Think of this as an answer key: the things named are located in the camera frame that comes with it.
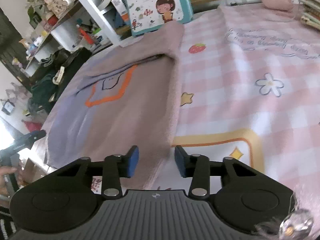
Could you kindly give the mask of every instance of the metal screw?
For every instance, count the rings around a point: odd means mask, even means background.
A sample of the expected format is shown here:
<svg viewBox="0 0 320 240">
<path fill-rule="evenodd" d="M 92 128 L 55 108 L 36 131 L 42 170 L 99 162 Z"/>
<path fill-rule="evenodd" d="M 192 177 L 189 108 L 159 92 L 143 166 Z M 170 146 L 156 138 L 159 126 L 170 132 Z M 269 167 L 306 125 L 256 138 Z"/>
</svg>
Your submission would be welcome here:
<svg viewBox="0 0 320 240">
<path fill-rule="evenodd" d="M 197 187 L 194 188 L 191 193 L 195 196 L 205 196 L 208 192 L 204 188 Z"/>
<path fill-rule="evenodd" d="M 103 193 L 106 196 L 115 197 L 119 195 L 119 190 L 117 190 L 116 188 L 108 188 Z"/>
</svg>

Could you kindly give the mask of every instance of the wall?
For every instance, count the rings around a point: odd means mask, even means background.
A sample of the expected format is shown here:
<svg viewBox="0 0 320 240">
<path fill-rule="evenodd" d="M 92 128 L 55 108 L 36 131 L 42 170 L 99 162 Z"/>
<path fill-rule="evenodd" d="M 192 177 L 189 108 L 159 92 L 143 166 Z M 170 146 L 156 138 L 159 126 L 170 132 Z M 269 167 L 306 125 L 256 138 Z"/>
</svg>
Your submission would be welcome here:
<svg viewBox="0 0 320 240">
<path fill-rule="evenodd" d="M 11 82 L 21 85 L 21 83 L 6 69 L 6 67 L 0 62 L 0 98 L 7 100 L 6 89 L 13 89 Z M 1 111 L 2 104 L 0 104 L 0 116 L 4 118 L 9 124 L 11 124 L 15 129 L 19 130 L 23 134 L 29 133 L 28 129 L 25 127 L 24 123 L 21 122 L 22 119 L 27 120 L 27 118 L 22 114 L 22 111 L 26 109 L 26 103 L 17 101 L 15 103 L 16 108 L 11 115 L 6 115 Z"/>
<path fill-rule="evenodd" d="M 33 28 L 29 24 L 27 0 L 0 0 L 0 8 L 22 37 L 29 37 Z"/>
</svg>

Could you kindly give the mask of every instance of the pink checkered tablecloth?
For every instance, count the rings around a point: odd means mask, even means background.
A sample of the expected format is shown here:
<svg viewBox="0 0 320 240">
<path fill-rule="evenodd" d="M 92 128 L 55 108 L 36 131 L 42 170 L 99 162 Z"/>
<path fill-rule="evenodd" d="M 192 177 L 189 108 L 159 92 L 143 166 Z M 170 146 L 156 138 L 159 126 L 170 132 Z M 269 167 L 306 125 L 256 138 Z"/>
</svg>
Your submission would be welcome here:
<svg viewBox="0 0 320 240">
<path fill-rule="evenodd" d="M 292 189 L 303 183 L 320 193 L 320 33 L 288 21 L 294 14 L 262 4 L 220 6 L 185 24 L 186 98 L 175 142 L 242 138 L 250 164 L 262 158 L 255 168 Z M 208 138 L 196 138 L 194 146 L 206 145 Z"/>
</svg>

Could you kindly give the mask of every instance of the human hand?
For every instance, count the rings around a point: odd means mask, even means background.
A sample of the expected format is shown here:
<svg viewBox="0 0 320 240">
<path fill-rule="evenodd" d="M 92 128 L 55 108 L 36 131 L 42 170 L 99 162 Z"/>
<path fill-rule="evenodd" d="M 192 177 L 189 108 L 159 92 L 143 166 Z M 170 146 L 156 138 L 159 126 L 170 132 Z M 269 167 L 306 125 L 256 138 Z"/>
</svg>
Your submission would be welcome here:
<svg viewBox="0 0 320 240">
<path fill-rule="evenodd" d="M 19 186 L 21 186 L 23 183 L 23 180 L 22 180 L 22 168 L 20 165 L 19 165 L 19 168 L 8 167 L 8 166 L 0 167 L 0 194 L 1 195 L 8 196 L 9 194 L 4 181 L 4 175 L 13 174 L 16 171 L 19 172 L 17 183 Z"/>
</svg>

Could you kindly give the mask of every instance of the white shelf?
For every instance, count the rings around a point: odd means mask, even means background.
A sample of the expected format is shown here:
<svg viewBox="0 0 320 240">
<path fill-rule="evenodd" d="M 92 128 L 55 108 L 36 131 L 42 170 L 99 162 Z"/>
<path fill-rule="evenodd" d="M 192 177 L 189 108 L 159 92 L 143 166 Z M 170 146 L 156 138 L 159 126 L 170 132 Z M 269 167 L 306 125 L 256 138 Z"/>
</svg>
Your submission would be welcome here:
<svg viewBox="0 0 320 240">
<path fill-rule="evenodd" d="M 102 31 L 106 34 L 106 36 L 110 39 L 110 41 L 114 45 L 118 45 L 121 41 L 121 37 L 118 36 L 108 22 L 108 20 L 104 17 L 104 14 L 110 10 L 105 8 L 100 11 L 97 7 L 97 0 L 79 0 L 79 2 L 83 5 L 83 7 L 87 10 L 87 12 L 91 15 L 91 17 L 95 20 L 95 22 L 100 26 Z"/>
</svg>

